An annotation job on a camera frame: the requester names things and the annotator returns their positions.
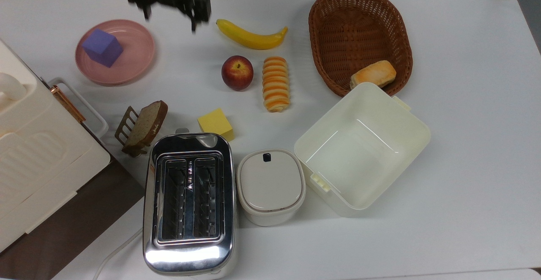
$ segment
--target container handle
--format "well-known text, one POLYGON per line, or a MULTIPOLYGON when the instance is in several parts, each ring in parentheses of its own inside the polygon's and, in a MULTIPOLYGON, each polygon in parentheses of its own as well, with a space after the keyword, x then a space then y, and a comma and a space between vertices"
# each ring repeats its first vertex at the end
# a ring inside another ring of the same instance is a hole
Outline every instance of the container handle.
POLYGON ((15 77, 0 72, 0 92, 14 101, 19 101, 27 95, 27 89, 15 77))
POLYGON ((107 122, 105 121, 105 119, 100 115, 100 113, 98 113, 96 111, 96 109, 92 108, 92 106, 87 102, 87 100, 85 100, 83 98, 83 96, 81 96, 79 94, 79 92, 77 92, 74 88, 72 88, 63 78, 60 78, 60 77, 57 77, 53 80, 51 80, 50 82, 48 82, 48 84, 50 85, 58 85, 58 84, 64 84, 66 85, 66 87, 68 87, 68 89, 73 92, 73 94, 79 99, 79 101, 81 101, 81 103, 83 103, 89 110, 90 112, 92 112, 92 114, 94 114, 94 116, 96 116, 96 118, 101 122, 102 126, 101 128, 97 131, 97 132, 94 132, 95 136, 97 138, 101 138, 102 136, 105 135, 105 133, 107 132, 107 130, 109 130, 109 125, 107 124, 107 122))
POLYGON ((402 99, 399 99, 396 95, 393 96, 394 101, 402 106, 402 108, 406 109, 406 111, 411 111, 411 107, 407 105, 407 103, 404 103, 402 99))
POLYGON ((315 185, 320 191, 327 193, 329 190, 331 190, 329 184, 327 184, 318 174, 312 174, 310 179, 314 181, 315 185))

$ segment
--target pink plate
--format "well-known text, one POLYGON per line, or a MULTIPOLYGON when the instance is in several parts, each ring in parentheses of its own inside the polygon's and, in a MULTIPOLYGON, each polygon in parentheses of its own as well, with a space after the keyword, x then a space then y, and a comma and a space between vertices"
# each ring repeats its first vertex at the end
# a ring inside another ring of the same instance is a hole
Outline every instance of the pink plate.
POLYGON ((93 82, 118 85, 142 74, 154 58, 154 39, 148 30, 131 20, 117 19, 102 22, 88 30, 77 44, 75 63, 93 82), (83 49, 83 42, 96 29, 114 35, 123 48, 111 68, 90 59, 83 49))

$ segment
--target banana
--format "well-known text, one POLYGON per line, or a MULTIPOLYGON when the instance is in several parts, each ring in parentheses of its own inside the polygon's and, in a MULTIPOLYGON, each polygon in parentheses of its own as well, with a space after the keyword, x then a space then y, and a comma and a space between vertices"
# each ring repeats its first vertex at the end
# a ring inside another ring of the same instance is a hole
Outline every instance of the banana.
POLYGON ((253 34, 225 19, 217 19, 216 24, 225 36, 245 47, 257 50, 266 50, 279 46, 284 41, 284 36, 287 33, 287 27, 284 27, 280 32, 271 35, 253 34))

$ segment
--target white container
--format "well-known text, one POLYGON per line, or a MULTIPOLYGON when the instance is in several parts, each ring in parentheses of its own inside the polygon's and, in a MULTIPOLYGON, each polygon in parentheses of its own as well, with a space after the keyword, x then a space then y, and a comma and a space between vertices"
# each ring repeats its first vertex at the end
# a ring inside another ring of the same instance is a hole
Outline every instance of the white container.
POLYGON ((0 251, 77 195, 109 161, 0 40, 0 251))
POLYGON ((295 143, 307 184, 352 217, 369 207, 423 151, 429 128, 370 82, 344 96, 295 143))
POLYGON ((306 195, 302 165, 283 149, 260 150, 244 157, 236 182, 246 217, 259 226, 286 222, 306 195))

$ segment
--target twisted pastry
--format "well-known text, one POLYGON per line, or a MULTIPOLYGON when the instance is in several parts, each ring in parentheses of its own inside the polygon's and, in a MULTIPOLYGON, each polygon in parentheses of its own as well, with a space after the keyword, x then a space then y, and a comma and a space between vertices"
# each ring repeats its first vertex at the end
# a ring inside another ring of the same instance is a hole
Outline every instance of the twisted pastry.
POLYGON ((263 62, 263 105, 270 112, 281 112, 290 104, 290 79, 287 62, 282 57, 268 57, 263 62))

